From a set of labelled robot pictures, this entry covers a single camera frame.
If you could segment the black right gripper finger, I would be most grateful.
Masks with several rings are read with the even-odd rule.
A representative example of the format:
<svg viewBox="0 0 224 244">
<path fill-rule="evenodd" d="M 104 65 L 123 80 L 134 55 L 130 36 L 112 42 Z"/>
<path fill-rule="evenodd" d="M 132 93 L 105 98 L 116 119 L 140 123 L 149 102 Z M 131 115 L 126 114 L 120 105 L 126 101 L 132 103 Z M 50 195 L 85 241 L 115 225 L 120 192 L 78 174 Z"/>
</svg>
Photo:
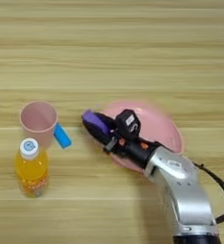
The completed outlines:
<svg viewBox="0 0 224 244">
<path fill-rule="evenodd" d="M 104 113 L 96 112 L 95 127 L 101 132 L 110 132 L 116 129 L 115 121 L 113 118 L 107 116 Z"/>
<path fill-rule="evenodd" d="M 114 148 L 114 137 L 111 132 L 101 132 L 95 127 L 95 122 L 84 121 L 83 125 L 89 134 L 104 146 L 105 151 L 112 151 Z"/>
</svg>

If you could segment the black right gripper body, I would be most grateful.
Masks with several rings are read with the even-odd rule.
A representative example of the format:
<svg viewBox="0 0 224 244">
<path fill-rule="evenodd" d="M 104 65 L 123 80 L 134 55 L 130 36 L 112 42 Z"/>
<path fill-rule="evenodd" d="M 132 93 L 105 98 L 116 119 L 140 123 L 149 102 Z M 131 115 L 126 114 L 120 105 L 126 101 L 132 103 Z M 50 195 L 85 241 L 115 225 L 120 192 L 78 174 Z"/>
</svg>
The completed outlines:
<svg viewBox="0 0 224 244">
<path fill-rule="evenodd" d="M 140 169 L 145 169 L 153 152 L 160 146 L 159 142 L 151 142 L 141 137 L 130 140 L 116 135 L 105 146 L 104 151 L 122 160 L 130 160 Z"/>
</svg>

